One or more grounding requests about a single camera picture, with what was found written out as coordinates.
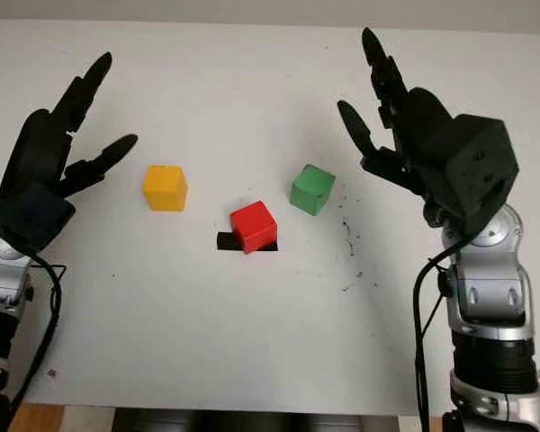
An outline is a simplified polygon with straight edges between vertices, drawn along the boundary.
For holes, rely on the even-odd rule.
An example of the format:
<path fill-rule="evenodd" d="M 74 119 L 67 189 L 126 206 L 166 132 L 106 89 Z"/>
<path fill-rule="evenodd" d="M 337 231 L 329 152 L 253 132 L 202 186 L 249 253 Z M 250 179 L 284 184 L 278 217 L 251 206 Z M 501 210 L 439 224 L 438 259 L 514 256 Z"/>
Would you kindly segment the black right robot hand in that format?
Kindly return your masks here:
<path fill-rule="evenodd" d="M 340 100 L 337 108 L 342 121 L 363 156 L 360 165 L 365 171 L 422 197 L 427 224 L 432 228 L 441 227 L 448 213 L 438 202 L 441 194 L 431 190 L 437 181 L 425 180 L 420 169 L 431 159 L 424 154 L 429 139 L 453 117 L 428 90 L 406 87 L 394 58 L 384 52 L 371 29 L 364 28 L 361 39 L 366 62 L 371 68 L 371 84 L 380 103 L 378 113 L 382 126 L 392 133 L 394 149 L 376 148 L 357 110 Z"/>

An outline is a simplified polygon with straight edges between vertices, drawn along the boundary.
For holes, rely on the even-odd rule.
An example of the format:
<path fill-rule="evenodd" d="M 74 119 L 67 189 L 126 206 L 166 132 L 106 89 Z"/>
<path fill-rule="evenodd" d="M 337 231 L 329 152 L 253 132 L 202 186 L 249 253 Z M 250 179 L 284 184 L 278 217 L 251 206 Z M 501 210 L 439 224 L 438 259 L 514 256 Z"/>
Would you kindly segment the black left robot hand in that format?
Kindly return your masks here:
<path fill-rule="evenodd" d="M 138 136 L 127 134 L 103 148 L 98 157 L 67 164 L 73 134 L 84 122 L 112 62 L 112 54 L 104 53 L 84 76 L 73 78 L 53 110 L 39 109 L 29 115 L 6 165 L 0 198 L 34 183 L 67 198 L 102 182 L 107 171 L 133 149 Z"/>

